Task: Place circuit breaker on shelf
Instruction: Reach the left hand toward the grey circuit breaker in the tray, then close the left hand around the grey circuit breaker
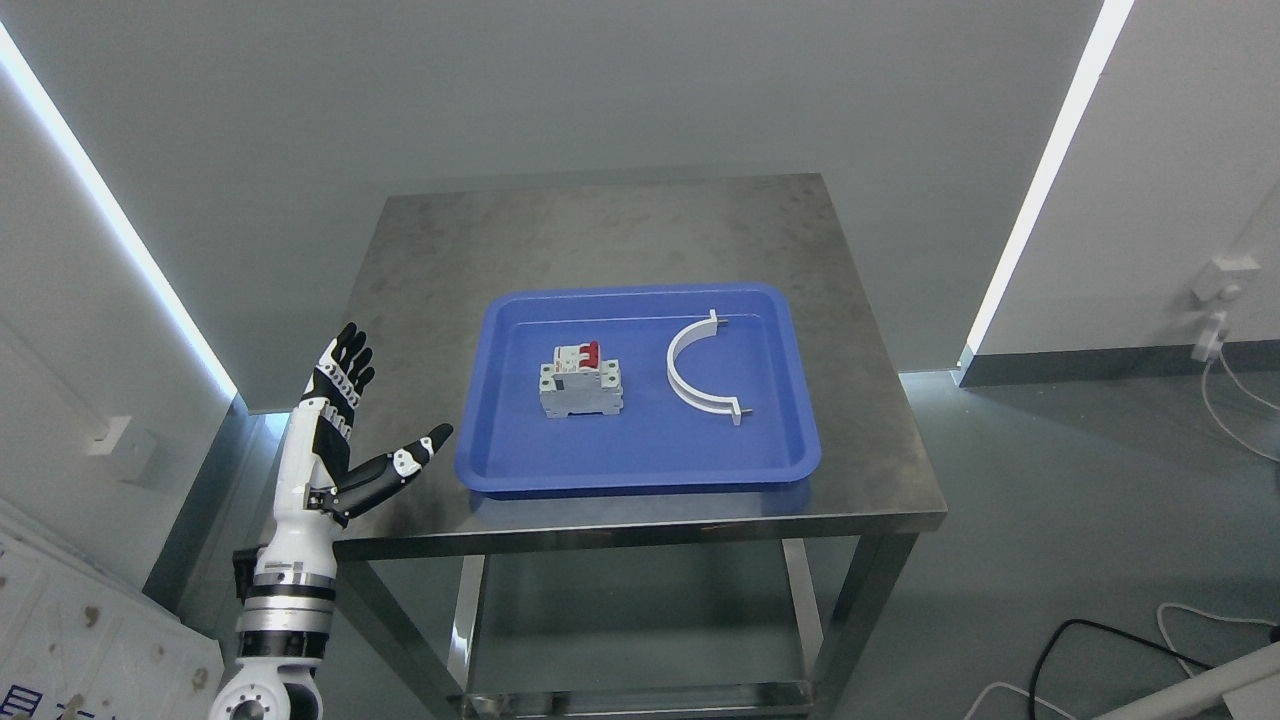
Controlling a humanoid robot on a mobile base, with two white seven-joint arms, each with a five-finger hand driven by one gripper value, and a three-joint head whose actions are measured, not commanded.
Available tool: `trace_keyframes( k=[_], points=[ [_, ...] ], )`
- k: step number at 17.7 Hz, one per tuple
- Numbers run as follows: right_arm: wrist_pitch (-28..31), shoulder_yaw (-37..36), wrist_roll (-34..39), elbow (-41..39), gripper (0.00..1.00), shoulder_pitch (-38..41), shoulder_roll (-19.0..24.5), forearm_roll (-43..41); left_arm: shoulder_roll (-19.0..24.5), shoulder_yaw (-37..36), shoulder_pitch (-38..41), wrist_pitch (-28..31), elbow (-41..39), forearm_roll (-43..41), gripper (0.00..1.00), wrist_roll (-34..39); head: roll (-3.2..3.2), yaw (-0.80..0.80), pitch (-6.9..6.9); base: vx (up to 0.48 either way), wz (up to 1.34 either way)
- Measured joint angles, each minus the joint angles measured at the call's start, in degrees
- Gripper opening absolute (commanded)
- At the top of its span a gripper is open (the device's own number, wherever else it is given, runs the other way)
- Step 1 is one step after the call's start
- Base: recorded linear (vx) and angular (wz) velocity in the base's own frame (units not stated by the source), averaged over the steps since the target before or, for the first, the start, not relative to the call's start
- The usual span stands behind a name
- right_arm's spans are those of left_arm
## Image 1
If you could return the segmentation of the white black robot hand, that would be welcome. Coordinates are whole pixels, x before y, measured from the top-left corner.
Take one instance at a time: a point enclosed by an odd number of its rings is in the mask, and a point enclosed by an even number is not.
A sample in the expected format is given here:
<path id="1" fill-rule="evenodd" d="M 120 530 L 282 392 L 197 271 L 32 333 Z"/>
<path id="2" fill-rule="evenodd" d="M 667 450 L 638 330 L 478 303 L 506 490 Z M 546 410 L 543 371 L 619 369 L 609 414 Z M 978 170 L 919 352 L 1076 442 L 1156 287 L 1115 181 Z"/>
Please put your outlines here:
<path id="1" fill-rule="evenodd" d="M 413 483 L 453 436 L 442 423 L 406 446 L 353 465 L 351 438 L 374 351 L 355 323 L 323 350 L 291 411 L 278 468 L 271 539 L 255 573 L 273 580 L 337 574 L 337 533 Z"/>

